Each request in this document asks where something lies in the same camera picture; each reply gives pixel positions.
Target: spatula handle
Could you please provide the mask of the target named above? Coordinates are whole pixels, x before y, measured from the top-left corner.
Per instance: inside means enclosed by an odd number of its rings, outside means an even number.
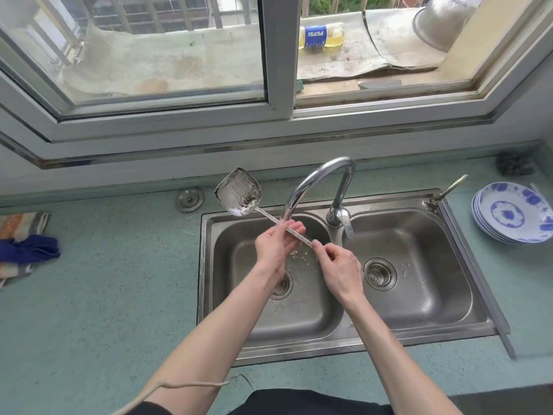
[[[278,219],[276,217],[273,217],[271,214],[263,211],[261,208],[256,207],[256,211],[261,213],[263,216],[270,219],[273,223],[278,224]],[[297,239],[300,239],[303,243],[307,244],[311,249],[313,249],[313,243],[311,241],[307,240],[304,236],[302,236],[299,233],[296,233],[294,230],[292,230],[290,227],[286,227],[286,231],[290,233],[292,236],[296,237]]]

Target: faucet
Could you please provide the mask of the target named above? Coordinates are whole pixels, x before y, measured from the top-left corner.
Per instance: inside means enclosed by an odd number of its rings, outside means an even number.
[[[353,174],[355,173],[355,160],[350,159],[349,157],[338,157],[334,160],[327,161],[317,170],[311,173],[307,178],[305,178],[305,180],[300,183],[300,185],[288,198],[288,201],[284,206],[284,211],[281,218],[284,221],[288,221],[292,217],[296,206],[305,196],[308,190],[319,183],[326,175],[331,174],[333,171],[342,167],[345,167],[346,171],[344,172],[342,181],[340,182],[340,186],[338,187],[338,192],[336,192],[336,196],[334,197],[334,201],[330,206],[330,210],[326,215],[326,221],[332,227],[338,227],[342,225],[344,231],[346,232],[346,236],[349,238],[353,238],[354,233],[351,226],[351,217],[349,215],[349,211],[342,207],[342,201],[344,199],[344,196],[346,195],[349,183],[353,178]]]

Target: green foliage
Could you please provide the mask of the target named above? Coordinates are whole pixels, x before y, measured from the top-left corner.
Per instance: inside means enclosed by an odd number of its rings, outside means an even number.
[[[369,0],[367,9],[382,9],[388,6],[390,0]],[[309,15],[329,14],[332,0],[309,0]],[[361,0],[340,0],[338,12],[358,12]]]

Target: stainless steel sink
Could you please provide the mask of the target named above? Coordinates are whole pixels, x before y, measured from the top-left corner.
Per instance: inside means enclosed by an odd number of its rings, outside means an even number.
[[[329,226],[330,201],[302,203],[294,219],[307,237],[351,250],[364,268],[364,293],[405,345],[495,335],[499,314],[445,202],[436,213],[424,200],[438,190],[347,199],[354,238]],[[279,216],[282,207],[265,209]],[[263,217],[226,212],[202,217],[198,322],[216,308],[255,264],[255,238],[271,226]],[[314,252],[300,244],[235,365],[363,350],[355,327],[328,291]]]

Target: yellow liquid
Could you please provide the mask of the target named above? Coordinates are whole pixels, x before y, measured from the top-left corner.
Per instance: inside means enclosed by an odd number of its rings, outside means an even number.
[[[341,46],[344,42],[344,31],[341,23],[329,23],[326,26],[325,48],[335,48]],[[299,48],[305,47],[305,27],[300,26]]]

